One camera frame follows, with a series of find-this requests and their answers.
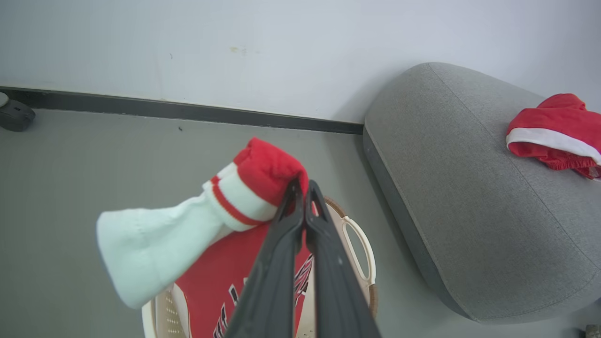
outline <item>laundry basket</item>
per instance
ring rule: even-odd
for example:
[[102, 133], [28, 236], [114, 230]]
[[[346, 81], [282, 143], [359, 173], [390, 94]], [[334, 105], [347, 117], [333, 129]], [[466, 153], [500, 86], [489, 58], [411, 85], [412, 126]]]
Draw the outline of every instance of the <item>laundry basket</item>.
[[[354, 262], [354, 264], [352, 264], [353, 270], [355, 271], [357, 281], [359, 281], [363, 295], [369, 305], [370, 313], [375, 317], [378, 302], [376, 290], [376, 261], [370, 242], [360, 226], [354, 220], [349, 218], [336, 202], [327, 197], [325, 198], [325, 202], [349, 260], [352, 263]], [[360, 249], [353, 247], [349, 236], [349, 229], [357, 234], [362, 249], [365, 252], [367, 258], [367, 275], [364, 274], [359, 263], [356, 250]], [[300, 314], [300, 323], [296, 332], [297, 338], [315, 337], [315, 283], [313, 275], [313, 270], [311, 270], [307, 291], [305, 292], [303, 310]], [[186, 338], [185, 332], [189, 332], [188, 328], [184, 328], [188, 323], [185, 322], [182, 325], [171, 290], [162, 292], [152, 301], [144, 305], [142, 308], [142, 323], [144, 325], [144, 334], [146, 338]]]

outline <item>clothing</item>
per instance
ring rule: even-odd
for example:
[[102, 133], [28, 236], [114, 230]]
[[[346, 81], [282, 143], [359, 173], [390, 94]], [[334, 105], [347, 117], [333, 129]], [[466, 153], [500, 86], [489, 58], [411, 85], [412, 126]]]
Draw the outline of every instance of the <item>clothing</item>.
[[574, 94], [557, 94], [522, 110], [507, 129], [507, 148], [553, 170], [574, 169], [601, 180], [601, 114]]
[[[308, 177], [301, 163], [253, 138], [231, 164], [203, 184], [198, 197], [164, 209], [103, 212], [96, 224], [98, 246], [120, 298], [129, 307], [140, 308], [182, 276], [212, 243], [232, 231], [268, 223], [295, 178], [306, 193]], [[253, 238], [260, 246], [262, 238]], [[212, 252], [229, 259], [246, 255]], [[244, 261], [248, 270], [255, 256]], [[204, 269], [203, 274], [221, 273], [213, 267], [216, 270]], [[240, 278], [246, 277], [244, 271], [240, 270]]]

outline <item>basket handle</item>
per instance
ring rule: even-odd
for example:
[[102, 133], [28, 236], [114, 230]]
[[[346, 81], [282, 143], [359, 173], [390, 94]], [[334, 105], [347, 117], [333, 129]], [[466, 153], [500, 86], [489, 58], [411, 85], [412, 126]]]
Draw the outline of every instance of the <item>basket handle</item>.
[[[347, 244], [350, 247], [350, 252], [353, 255], [353, 260], [355, 261], [355, 265], [357, 266], [357, 270], [359, 271], [359, 275], [364, 281], [369, 282], [369, 285], [376, 283], [376, 259], [374, 258], [374, 252], [371, 249], [370, 241], [367, 239], [367, 236], [354, 220], [345, 216], [343, 218], [342, 230], [344, 233], [344, 237], [346, 239]], [[357, 255], [355, 253], [355, 248], [353, 248], [353, 244], [350, 242], [349, 233], [347, 231], [347, 225], [350, 226], [351, 229], [357, 234], [357, 237], [361, 241], [363, 246], [363, 250], [365, 251], [365, 256], [367, 257], [367, 268], [368, 274], [365, 276], [363, 273], [363, 269], [361, 268], [361, 264], [359, 264], [359, 260], [357, 259]]]

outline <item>sock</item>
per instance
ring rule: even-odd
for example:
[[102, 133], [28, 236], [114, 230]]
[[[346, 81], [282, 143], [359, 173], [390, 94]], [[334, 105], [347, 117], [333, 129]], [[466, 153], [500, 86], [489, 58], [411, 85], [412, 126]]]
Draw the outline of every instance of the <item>sock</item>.
[[[306, 192], [304, 167], [275, 146], [253, 138], [231, 164], [203, 184], [198, 197], [164, 209], [103, 212], [96, 223], [98, 246], [121, 300], [140, 308], [182, 276], [209, 245], [231, 232], [268, 223], [286, 187], [297, 177]], [[256, 253], [249, 254], [254, 262]], [[205, 277], [216, 273], [204, 270]]]

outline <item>gray cushion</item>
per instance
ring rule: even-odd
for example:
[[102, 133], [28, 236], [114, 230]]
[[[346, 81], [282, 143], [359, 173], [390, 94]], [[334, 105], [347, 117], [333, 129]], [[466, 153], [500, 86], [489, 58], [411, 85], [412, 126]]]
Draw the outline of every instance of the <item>gray cushion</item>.
[[427, 63], [365, 119], [368, 159], [420, 271], [478, 322], [536, 321], [601, 297], [601, 185], [505, 146], [511, 119], [543, 99]]

